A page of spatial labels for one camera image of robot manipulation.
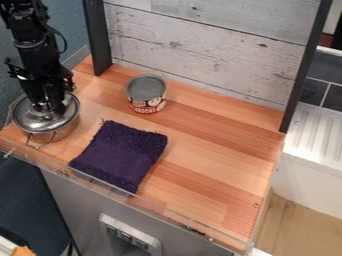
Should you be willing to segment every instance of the pot lid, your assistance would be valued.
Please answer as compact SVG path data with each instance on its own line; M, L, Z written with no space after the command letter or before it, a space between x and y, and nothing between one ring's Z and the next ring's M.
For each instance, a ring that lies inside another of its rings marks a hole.
M62 115L52 111L41 113L33 110L31 101L24 95L15 104L12 119L20 129L30 133L46 133L60 130L77 117L80 108L78 99L68 92L65 94L63 103L66 110Z

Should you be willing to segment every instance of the metal pot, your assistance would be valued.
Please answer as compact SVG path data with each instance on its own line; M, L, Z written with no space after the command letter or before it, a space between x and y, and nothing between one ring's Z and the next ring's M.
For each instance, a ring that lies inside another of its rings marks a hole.
M27 96L22 96L14 105L11 117L13 122L27 134L26 145L42 149L53 142L68 136L77 126L80 102L75 95L65 95L66 110L58 115L54 112L40 113L32 109Z

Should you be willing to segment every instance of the tin can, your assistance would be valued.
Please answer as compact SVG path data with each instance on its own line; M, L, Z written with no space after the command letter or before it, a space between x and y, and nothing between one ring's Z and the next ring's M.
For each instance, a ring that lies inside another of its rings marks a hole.
M166 83L155 75L133 78L126 86L132 110L142 114L159 112L166 106Z

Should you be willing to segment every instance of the purple towel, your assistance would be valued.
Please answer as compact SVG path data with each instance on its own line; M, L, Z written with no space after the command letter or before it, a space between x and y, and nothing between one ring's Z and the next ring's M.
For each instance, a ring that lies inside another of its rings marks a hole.
M106 121L69 166L135 193L166 145L165 135Z

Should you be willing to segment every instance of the wood panel backdrop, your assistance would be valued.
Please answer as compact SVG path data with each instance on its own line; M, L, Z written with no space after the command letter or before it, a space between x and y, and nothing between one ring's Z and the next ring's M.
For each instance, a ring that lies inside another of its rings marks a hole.
M284 110L320 0L106 0L113 63Z

